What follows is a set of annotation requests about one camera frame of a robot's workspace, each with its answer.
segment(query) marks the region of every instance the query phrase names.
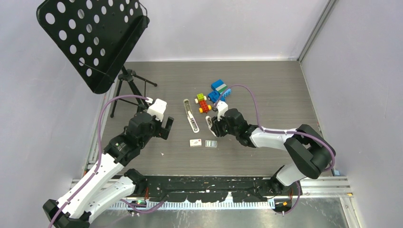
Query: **toy vehicle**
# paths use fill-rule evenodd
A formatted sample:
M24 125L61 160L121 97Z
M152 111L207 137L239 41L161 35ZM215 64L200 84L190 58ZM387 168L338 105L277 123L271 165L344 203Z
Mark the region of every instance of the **toy vehicle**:
M197 98L195 98L196 104L200 105L199 112L200 113L208 113L211 110L211 105L207 105L206 96L203 94L197 94Z
M209 93L209 100L213 101L214 103L217 101L218 97L220 94L222 94L228 86L221 80L217 80L211 85L211 89L213 90L211 93ZM228 89L225 91L225 93L221 97L221 101L225 102L225 98L231 94L231 89Z

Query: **wood grain surface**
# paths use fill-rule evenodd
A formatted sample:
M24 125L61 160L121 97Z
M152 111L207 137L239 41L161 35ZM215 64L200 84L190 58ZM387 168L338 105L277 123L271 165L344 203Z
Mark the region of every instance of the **wood grain surface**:
M211 84L222 79L227 85L242 84L255 94L260 122L265 127L289 129L309 124L317 130L313 111L299 63L296 61L232 61L232 62L136 62L126 63L139 76L158 84L147 85L146 95L168 103L165 111L172 116L172 130L167 141L153 138L121 173L135 168L142 174L161 175L272 175L279 167L291 163L286 151L271 148L247 148L235 137L215 138L207 128L206 114L198 112L194 103L198 93L207 95ZM134 82L143 92L144 83ZM121 95L132 94L127 83ZM184 111L183 100L192 104L200 132L193 133ZM237 108L248 121L256 124L256 113L250 94L240 87L228 97L229 108ZM118 102L115 117L106 122L102 141L106 145L120 134L136 112L136 107ZM202 147L190 147L190 139L202 139ZM217 140L217 148L204 147L205 140Z

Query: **wall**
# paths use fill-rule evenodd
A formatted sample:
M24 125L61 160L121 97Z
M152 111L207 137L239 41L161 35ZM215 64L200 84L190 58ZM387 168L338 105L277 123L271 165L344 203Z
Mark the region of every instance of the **wall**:
M398 0L339 1L302 64L368 228L402 226L402 12Z
M142 0L150 24L128 61L297 59L327 0Z
M42 0L0 5L0 227L48 226L42 210L79 178L103 99L39 26Z

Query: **black music stand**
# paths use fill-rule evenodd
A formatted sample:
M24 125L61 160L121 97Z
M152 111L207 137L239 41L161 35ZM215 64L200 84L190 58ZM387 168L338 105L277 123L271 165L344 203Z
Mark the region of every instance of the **black music stand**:
M46 0L37 9L37 19L92 92L108 91L120 70L117 95L122 81L141 95L133 77L157 86L123 66L150 21L138 0ZM131 103L139 105L138 110L148 108L144 100L137 102Z

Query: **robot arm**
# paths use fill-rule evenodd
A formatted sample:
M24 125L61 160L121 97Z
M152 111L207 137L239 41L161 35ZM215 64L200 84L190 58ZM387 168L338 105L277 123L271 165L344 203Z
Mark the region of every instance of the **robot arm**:
M287 133L301 131L326 143L312 127L306 124L296 129L271 129L276 132L284 132L283 134L267 133L257 125L248 124L237 109L228 109L228 105L223 101L218 102L217 110L216 117L206 117L207 125L215 136L223 137L230 134L234 135L243 146L271 147L287 151L290 154L293 163L282 166L270 179L269 185L275 194L281 194L282 191L288 190L292 183L305 177L317 179L331 162L329 152L322 145L310 138Z
M124 127L123 133L111 139L104 148L99 169L96 165L68 193L57 201L49 199L43 209L49 220L52 220L60 206L81 189L80 192L63 208L54 223L57 228L82 227L89 224L104 210L121 198L133 193L140 194L146 187L145 177L134 169L128 170L119 181L104 191L101 188L121 171L128 163L140 154L152 137L167 139L173 118L168 117L166 127L162 127L166 102L156 99L146 112L139 112Z

